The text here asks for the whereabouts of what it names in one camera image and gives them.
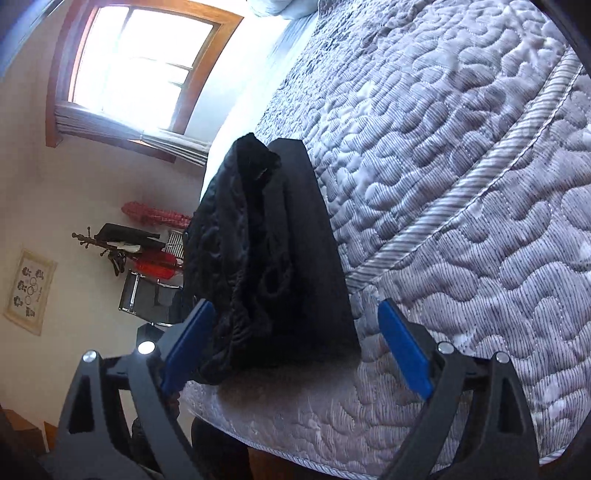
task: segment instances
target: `black fabric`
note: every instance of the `black fabric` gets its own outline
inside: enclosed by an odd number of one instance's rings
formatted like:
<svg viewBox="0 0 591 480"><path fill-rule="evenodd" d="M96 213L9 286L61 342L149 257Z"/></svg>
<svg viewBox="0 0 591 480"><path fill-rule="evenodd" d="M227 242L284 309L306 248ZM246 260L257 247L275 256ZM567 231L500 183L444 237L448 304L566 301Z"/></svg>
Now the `black fabric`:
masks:
<svg viewBox="0 0 591 480"><path fill-rule="evenodd" d="M253 134L226 155L187 228L183 316L218 313L196 380L359 352L345 278L301 142Z"/></svg>
<svg viewBox="0 0 591 480"><path fill-rule="evenodd" d="M131 245L140 245L144 248L162 250L166 244L155 240L160 238L158 233L145 232L128 226L106 223L100 232L95 235L99 242L126 242Z"/></svg>

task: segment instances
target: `quilted mattress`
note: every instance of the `quilted mattress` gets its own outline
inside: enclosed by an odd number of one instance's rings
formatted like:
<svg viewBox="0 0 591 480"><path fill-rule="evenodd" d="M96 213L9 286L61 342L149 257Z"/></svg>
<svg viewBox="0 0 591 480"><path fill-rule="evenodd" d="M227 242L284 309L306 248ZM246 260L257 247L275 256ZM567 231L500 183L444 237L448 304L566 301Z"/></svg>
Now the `quilted mattress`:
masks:
<svg viewBox="0 0 591 480"><path fill-rule="evenodd" d="M508 352L540 462L559 456L591 407L590 121L589 76L527 1L322 0L256 134L308 149L362 360L190 384L193 413L301 465L379 476L421 408L379 334L392 297L437 341Z"/></svg>

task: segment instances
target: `white pillow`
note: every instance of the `white pillow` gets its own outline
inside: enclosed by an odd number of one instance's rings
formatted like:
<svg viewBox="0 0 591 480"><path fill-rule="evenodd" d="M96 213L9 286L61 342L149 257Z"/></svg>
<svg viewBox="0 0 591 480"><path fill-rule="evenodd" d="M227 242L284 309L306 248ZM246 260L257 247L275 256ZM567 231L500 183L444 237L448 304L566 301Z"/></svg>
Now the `white pillow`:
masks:
<svg viewBox="0 0 591 480"><path fill-rule="evenodd" d="M290 3L291 0L249 0L248 6L257 17L274 17Z"/></svg>
<svg viewBox="0 0 591 480"><path fill-rule="evenodd" d="M318 0L293 0L281 11L281 17L287 20L297 20L318 11Z"/></svg>

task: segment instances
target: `window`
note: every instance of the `window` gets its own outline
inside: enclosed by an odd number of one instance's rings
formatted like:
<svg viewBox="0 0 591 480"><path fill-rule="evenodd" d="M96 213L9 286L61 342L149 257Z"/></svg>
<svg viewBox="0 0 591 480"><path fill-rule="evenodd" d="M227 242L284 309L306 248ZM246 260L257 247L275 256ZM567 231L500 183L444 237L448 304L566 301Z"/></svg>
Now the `window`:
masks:
<svg viewBox="0 0 591 480"><path fill-rule="evenodd" d="M75 2L50 74L47 145L55 147L61 140L54 114L60 101L141 128L183 134L207 77L241 20L191 0ZM162 156L140 142L92 139Z"/></svg>

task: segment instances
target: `black chair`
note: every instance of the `black chair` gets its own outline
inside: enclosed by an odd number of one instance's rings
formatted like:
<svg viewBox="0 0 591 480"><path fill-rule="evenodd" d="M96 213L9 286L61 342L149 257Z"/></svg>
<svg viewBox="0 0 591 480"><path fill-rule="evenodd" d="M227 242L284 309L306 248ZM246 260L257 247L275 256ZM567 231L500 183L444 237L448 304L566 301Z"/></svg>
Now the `black chair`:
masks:
<svg viewBox="0 0 591 480"><path fill-rule="evenodd" d="M181 323L182 287L166 285L129 270L119 302L119 310L161 327Z"/></svg>

